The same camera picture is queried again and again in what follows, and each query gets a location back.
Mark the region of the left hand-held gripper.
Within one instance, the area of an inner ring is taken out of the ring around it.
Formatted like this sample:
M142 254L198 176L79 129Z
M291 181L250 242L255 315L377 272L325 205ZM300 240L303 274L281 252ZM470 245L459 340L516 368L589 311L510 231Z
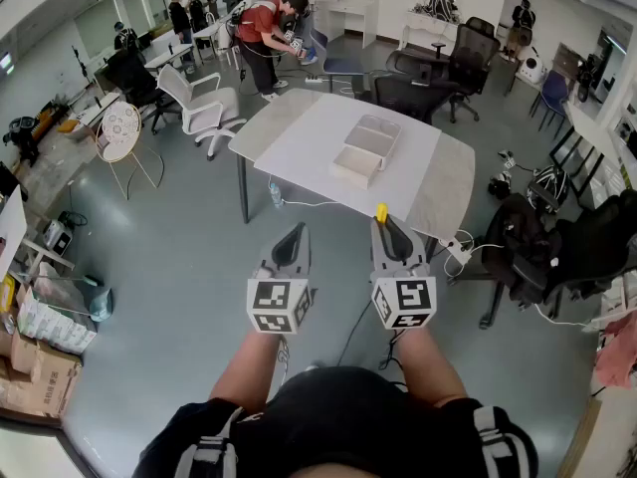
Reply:
M277 267L309 267L311 233L299 222L279 238L271 253ZM296 335L313 305L309 278L304 274L260 267L247 282L246 311L259 333Z

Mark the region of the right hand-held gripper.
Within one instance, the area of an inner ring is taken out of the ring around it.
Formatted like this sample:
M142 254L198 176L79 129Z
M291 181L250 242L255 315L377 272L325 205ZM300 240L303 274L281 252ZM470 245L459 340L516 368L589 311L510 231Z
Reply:
M383 263L424 263L420 236L405 222L371 220L371 251L375 267ZM426 326L437 312L436 279L421 264L375 273L371 302L386 330L412 330Z

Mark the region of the white rectangular tray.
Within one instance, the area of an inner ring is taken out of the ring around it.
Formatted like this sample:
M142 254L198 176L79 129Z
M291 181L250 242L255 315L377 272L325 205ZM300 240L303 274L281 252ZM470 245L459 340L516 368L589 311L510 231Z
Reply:
M395 122L362 116L329 165L329 173L358 188L368 189L374 177L386 168L401 133L402 127Z

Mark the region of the grey stone-top table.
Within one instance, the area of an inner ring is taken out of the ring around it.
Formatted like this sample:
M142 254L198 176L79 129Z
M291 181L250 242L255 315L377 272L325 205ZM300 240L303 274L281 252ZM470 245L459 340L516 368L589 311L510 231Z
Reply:
M388 165L366 189L328 171L363 116L401 127ZM263 107L229 147L257 169L367 216L384 203L412 229L444 241L461 227L475 178L474 150L440 129L373 104L304 89L291 89Z

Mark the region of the black and white helmet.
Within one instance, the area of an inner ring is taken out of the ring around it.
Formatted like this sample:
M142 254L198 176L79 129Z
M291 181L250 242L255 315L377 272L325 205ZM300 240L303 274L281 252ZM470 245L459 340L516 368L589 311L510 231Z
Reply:
M568 196L569 183L563 169L550 165L532 172L527 201L540 214L554 215Z

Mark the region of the person's black shirt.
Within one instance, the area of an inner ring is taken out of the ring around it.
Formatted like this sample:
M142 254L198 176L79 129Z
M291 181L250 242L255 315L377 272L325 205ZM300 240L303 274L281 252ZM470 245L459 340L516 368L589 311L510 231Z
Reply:
M435 407L359 367L289 379L248 414L223 399L180 407L133 478L291 478L339 464L379 478L537 478L528 435L473 398Z

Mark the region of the white mesh office chair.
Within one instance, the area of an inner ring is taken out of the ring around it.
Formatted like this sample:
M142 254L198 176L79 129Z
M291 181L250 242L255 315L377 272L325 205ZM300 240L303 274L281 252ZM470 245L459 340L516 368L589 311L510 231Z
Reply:
M213 73L189 82L171 65L164 65L156 78L157 87L174 98L181 106L182 130L195 137L200 146L205 138L211 142L207 159L212 161L223 138L233 138L233 128L247 123L240 117L237 91L221 87L221 75Z

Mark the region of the blue seat chair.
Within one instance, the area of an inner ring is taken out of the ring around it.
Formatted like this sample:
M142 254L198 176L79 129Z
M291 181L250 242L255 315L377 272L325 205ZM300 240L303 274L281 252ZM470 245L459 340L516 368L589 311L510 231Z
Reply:
M328 51L328 38L325 34L312 28L310 36L321 61L323 72L327 76L330 93L333 92L333 82L336 77L350 76L361 79L366 74L362 64L357 59L333 56Z

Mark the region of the teal dustpan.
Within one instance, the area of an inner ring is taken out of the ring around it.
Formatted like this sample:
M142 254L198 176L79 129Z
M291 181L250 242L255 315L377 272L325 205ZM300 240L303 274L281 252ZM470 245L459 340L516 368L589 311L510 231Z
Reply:
M106 288L101 280L92 276L83 276L81 280L97 289L97 294L92 298L89 306L90 317L93 322L101 323L110 318L113 311L112 291Z

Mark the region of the black metal rack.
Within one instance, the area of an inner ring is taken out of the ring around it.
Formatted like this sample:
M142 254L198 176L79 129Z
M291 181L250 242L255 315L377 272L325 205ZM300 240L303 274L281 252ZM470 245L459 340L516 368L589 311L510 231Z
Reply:
M591 193L591 182L600 168L604 154L585 139L572 125L549 152L551 162L566 173L566 181L578 205L587 209L583 199Z

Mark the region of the tall black mesh office chair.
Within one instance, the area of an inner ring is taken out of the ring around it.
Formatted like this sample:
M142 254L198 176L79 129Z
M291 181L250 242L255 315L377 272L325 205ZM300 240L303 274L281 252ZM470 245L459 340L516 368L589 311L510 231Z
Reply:
M469 104L469 97L480 95L491 71L491 62L501 47L495 36L495 27L479 17L470 17L457 28L456 42L451 55L436 59L432 79L449 81L457 85L457 92L449 100L450 122L456 122L456 109L462 107L480 116Z

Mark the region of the white round pet carrier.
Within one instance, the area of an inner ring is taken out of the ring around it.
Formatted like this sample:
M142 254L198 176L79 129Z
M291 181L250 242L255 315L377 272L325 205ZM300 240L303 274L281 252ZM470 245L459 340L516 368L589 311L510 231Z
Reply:
M524 47L519 54L517 77L532 85L540 85L546 76L546 67L533 46Z

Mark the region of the white vanity table with mirror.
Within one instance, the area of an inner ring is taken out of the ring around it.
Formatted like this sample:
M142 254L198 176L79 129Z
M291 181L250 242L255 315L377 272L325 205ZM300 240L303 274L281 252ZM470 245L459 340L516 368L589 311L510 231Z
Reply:
M435 50L436 56L440 57L441 50L446 47L444 40L454 41L457 28L462 22L458 0L418 2L405 14L398 49L403 50L407 47L411 31L421 30L435 37L431 47Z

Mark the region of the pink cloth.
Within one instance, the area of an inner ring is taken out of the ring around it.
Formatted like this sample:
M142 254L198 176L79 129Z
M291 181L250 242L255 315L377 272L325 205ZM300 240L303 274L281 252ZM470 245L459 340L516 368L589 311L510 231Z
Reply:
M637 370L637 311L609 323L603 335L610 338L597 353L595 376L603 386L631 388Z

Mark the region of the white shelf cabinet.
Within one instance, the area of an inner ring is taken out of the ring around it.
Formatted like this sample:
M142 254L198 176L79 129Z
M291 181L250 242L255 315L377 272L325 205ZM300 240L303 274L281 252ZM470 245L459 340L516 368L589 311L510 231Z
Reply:
M357 33L366 48L376 40L379 0L316 0L315 25L331 42Z

